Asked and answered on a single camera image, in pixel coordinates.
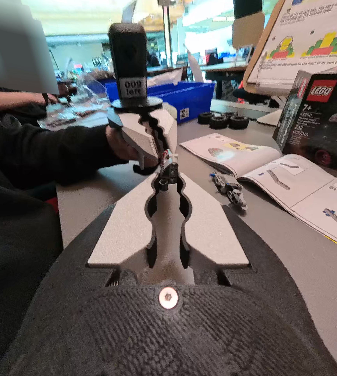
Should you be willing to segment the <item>grey toy brick assembly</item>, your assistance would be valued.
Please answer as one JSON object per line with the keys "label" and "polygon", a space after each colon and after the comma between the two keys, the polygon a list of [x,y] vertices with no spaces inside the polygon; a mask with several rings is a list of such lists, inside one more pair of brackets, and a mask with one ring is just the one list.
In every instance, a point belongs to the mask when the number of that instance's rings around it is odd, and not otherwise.
{"label": "grey toy brick assembly", "polygon": [[247,203],[244,199],[242,188],[243,186],[235,179],[233,175],[224,174],[220,172],[212,172],[209,175],[219,192],[227,196],[229,201],[236,207],[247,210]]}

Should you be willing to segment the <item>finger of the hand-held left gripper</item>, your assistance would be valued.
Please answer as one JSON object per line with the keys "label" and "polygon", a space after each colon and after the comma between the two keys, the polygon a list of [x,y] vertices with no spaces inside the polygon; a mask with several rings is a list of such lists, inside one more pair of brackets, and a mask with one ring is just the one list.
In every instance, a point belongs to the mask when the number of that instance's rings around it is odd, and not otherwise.
{"label": "finger of the hand-held left gripper", "polygon": [[124,140],[138,152],[139,164],[147,164],[146,159],[158,164],[161,156],[158,120],[150,114],[143,120],[136,113],[121,113],[119,119]]}
{"label": "finger of the hand-held left gripper", "polygon": [[149,124],[153,130],[159,153],[169,150],[176,153],[177,121],[167,109],[156,109],[149,113]]}

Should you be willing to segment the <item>clear plastic bag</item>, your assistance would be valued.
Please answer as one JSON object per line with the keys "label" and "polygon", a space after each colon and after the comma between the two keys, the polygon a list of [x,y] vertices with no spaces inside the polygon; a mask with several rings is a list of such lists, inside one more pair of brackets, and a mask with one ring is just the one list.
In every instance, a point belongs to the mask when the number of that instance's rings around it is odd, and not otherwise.
{"label": "clear plastic bag", "polygon": [[107,125],[110,100],[106,84],[114,82],[114,79],[96,79],[90,74],[80,75],[75,82],[75,93],[59,98],[57,105],[49,105],[46,118],[38,121],[39,126],[58,131],[73,126]]}

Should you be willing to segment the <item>another person's forearm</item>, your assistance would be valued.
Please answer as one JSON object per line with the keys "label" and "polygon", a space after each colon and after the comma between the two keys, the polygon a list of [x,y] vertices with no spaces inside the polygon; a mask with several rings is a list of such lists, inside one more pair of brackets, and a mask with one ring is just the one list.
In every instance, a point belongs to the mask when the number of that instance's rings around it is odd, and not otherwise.
{"label": "another person's forearm", "polygon": [[46,118],[47,106],[59,103],[56,95],[39,92],[0,91],[0,116],[41,120]]}

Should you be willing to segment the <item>black pole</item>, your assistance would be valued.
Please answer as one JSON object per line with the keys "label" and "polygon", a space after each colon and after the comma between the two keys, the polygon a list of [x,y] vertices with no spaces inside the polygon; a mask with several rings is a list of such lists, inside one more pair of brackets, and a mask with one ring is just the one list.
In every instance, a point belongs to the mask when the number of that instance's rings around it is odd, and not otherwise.
{"label": "black pole", "polygon": [[171,5],[170,0],[160,1],[162,7],[163,15],[163,30],[164,30],[164,40],[165,40],[165,53],[166,53],[166,63],[167,66],[173,66],[172,60],[172,47],[171,47],[171,22],[170,22],[170,10],[169,6]]}

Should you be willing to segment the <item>person's left hand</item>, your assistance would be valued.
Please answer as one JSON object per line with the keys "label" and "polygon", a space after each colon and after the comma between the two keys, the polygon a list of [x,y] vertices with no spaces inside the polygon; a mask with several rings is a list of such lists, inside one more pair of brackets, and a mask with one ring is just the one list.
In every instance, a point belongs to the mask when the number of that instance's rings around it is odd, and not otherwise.
{"label": "person's left hand", "polygon": [[138,150],[124,140],[120,131],[107,125],[105,134],[108,144],[116,157],[125,161],[139,161]]}

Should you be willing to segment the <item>instruction sheet on clipboard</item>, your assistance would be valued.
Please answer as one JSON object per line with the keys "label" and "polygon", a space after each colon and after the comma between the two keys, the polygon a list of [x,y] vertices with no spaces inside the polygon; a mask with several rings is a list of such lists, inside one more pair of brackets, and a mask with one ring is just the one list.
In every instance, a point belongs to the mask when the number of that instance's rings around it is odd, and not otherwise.
{"label": "instruction sheet on clipboard", "polygon": [[288,94],[299,71],[337,67],[337,0],[279,1],[243,77],[247,92]]}

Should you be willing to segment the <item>grey desk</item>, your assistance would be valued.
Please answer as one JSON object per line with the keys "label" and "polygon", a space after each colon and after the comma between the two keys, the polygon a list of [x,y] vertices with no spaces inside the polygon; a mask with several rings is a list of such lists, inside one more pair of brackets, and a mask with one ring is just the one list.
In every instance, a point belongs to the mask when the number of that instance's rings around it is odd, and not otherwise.
{"label": "grey desk", "polygon": [[[66,247],[108,205],[122,198],[144,177],[132,172],[133,163],[104,168],[88,181],[57,185],[63,246]],[[243,183],[248,210],[239,217],[275,252],[300,292],[328,350],[337,361],[337,244],[303,224],[252,183]],[[179,195],[170,186],[158,198],[155,223],[163,225],[165,209],[174,216],[168,234],[158,234],[158,257],[154,268],[144,270],[147,284],[194,282],[193,271],[184,270],[177,253],[183,217]]]}

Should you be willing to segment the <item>white stand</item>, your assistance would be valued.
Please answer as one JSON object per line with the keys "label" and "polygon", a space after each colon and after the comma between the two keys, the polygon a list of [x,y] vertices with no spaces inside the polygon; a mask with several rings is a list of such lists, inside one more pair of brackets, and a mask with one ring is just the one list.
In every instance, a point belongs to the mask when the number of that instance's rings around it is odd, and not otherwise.
{"label": "white stand", "polygon": [[282,111],[287,101],[287,96],[272,96],[270,99],[278,103],[278,109],[273,112],[268,113],[267,115],[261,116],[256,119],[256,122],[263,125],[277,126],[279,119],[282,115]]}

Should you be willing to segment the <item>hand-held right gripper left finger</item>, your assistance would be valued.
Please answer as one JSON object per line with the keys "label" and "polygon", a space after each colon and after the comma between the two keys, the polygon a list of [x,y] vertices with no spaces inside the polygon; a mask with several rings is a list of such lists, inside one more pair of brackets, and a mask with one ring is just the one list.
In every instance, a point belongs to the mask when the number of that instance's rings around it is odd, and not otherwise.
{"label": "hand-held right gripper left finger", "polygon": [[110,216],[87,261],[92,268],[145,269],[156,260],[157,210],[153,173],[112,206]]}

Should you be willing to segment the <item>background table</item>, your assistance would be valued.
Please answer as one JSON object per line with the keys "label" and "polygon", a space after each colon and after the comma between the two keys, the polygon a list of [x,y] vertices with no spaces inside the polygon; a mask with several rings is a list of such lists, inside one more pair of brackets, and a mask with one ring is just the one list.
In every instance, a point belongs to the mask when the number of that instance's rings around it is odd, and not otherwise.
{"label": "background table", "polygon": [[248,65],[246,63],[218,63],[214,65],[201,66],[201,70],[205,72],[205,78],[216,82],[215,99],[221,100],[223,89],[226,87],[232,91],[237,89],[243,79]]}

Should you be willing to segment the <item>small grey connector assembly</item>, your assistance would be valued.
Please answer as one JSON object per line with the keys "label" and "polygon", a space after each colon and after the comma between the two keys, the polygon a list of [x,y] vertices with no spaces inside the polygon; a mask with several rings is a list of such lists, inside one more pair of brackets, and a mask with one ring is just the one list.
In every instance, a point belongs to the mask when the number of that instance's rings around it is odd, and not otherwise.
{"label": "small grey connector assembly", "polygon": [[178,167],[179,163],[177,161],[167,160],[161,162],[158,176],[158,187],[160,191],[166,192],[168,191],[169,185],[175,185],[177,183]]}

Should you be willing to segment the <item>curved grey red-sticker panel piece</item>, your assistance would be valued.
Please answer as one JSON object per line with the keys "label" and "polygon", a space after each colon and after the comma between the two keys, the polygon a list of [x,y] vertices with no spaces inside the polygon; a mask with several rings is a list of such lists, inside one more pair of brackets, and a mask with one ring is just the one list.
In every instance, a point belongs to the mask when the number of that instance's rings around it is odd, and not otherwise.
{"label": "curved grey red-sticker panel piece", "polygon": [[179,154],[172,152],[170,149],[166,149],[161,155],[160,173],[163,174],[172,164],[177,166],[178,161]]}

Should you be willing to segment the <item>open instruction booklet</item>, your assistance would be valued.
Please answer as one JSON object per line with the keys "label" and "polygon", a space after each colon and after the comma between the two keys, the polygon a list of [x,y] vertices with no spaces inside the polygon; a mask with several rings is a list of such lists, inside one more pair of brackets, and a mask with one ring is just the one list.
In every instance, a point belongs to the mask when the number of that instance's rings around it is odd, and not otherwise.
{"label": "open instruction booklet", "polygon": [[238,181],[254,183],[289,214],[337,243],[337,177],[318,165],[218,133],[180,146]]}

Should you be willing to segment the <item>black toy set box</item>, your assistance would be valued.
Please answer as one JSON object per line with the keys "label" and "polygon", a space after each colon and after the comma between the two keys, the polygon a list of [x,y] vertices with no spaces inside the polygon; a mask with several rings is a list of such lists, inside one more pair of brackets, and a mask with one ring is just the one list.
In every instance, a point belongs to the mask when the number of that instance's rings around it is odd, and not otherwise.
{"label": "black toy set box", "polygon": [[284,155],[337,170],[337,67],[298,71],[273,139]]}

